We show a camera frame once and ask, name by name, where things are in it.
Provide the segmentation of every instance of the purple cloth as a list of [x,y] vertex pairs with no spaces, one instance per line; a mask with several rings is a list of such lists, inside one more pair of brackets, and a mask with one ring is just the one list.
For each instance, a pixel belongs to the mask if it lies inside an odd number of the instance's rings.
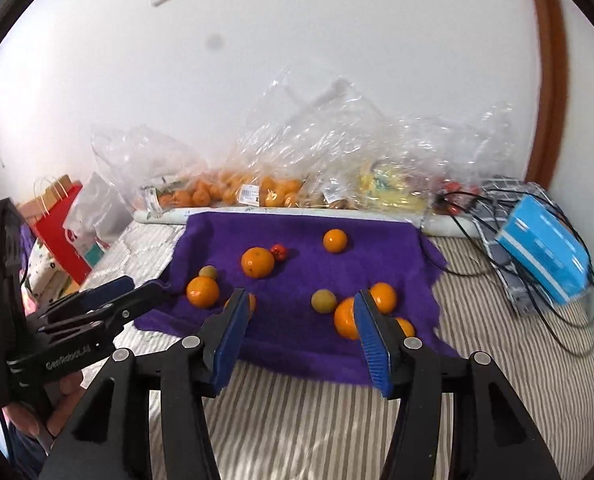
[[[344,230],[349,239],[339,254],[326,252],[322,244],[324,233],[334,228]],[[434,261],[443,264],[440,251],[426,237],[422,240]],[[263,280],[246,277],[242,254],[277,243],[289,249],[288,260],[277,263]],[[205,265],[215,266],[219,273],[221,297],[210,310],[191,306],[185,295],[186,284]],[[431,285],[440,273],[424,258],[419,232],[405,222],[207,212],[189,217],[161,276],[179,297],[136,319],[135,326],[189,335],[219,312],[235,287],[242,287],[256,295],[257,311],[248,324],[240,359],[298,377],[371,384],[360,342],[339,336],[333,315],[315,312],[311,295],[327,288],[340,301],[376,282],[389,283],[398,295],[394,316],[408,319],[424,344],[456,356],[433,332],[439,305]]]

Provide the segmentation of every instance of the plastic bag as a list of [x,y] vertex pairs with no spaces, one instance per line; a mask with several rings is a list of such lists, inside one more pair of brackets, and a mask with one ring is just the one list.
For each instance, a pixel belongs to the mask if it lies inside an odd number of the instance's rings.
[[119,193],[97,173],[79,192],[71,205],[64,229],[76,237],[72,243],[80,254],[87,254],[95,240],[111,245],[133,220]]
[[[351,168],[359,168],[366,142],[384,120],[352,83],[320,65],[283,70],[250,113],[229,156],[227,168],[241,179],[234,182],[237,201],[353,206],[357,172]],[[336,160],[339,168],[333,167]]]
[[146,126],[128,132],[96,128],[91,145],[101,174],[134,209],[158,215],[213,201],[205,160],[177,139]]
[[[498,104],[467,124],[437,117],[396,121],[376,143],[381,146],[373,149],[375,160],[362,169],[358,202],[380,210],[421,213],[436,204],[438,194],[478,194],[483,179],[503,174],[511,158],[509,116],[509,105]],[[470,200],[466,195],[450,197],[461,207]]]

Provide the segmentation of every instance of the red tomato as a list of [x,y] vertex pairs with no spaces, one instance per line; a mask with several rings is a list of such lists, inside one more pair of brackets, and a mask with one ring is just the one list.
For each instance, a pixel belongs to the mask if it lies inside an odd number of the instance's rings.
[[270,253],[276,262],[283,262],[288,258],[288,249],[282,244],[275,244],[270,248]]
[[461,184],[459,182],[455,182],[454,180],[452,180],[444,184],[443,189],[446,193],[454,193],[456,191],[461,191]]

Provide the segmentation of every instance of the blue cardboard box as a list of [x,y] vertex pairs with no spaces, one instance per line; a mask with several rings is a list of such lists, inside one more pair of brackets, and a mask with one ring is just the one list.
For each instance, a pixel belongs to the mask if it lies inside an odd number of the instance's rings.
[[556,303],[569,303],[586,289],[586,250],[533,197],[525,196],[515,206],[496,240],[526,267]]

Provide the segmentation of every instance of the bed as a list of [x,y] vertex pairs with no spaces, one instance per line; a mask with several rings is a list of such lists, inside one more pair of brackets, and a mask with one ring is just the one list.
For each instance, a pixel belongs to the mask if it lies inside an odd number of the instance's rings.
[[[168,264],[183,226],[133,222],[92,271],[84,288],[129,275],[139,285]],[[477,253],[464,238],[435,237],[454,270],[474,272]],[[489,352],[504,371],[557,463],[564,480],[578,480],[594,464],[594,352],[579,359],[561,350],[539,319],[517,317],[493,275],[464,279],[444,274],[433,288],[442,307],[438,335],[462,356]],[[573,303],[565,314],[581,322]],[[588,344],[557,325],[569,345]],[[138,331],[132,323],[117,348],[135,354],[168,348],[177,338]],[[103,363],[85,370],[89,384]],[[397,415],[367,386],[301,380],[237,362],[229,386],[204,401],[208,430],[224,480],[377,479]],[[153,478],[165,479],[159,392],[151,393]],[[435,478],[447,478],[452,405],[442,400]]]

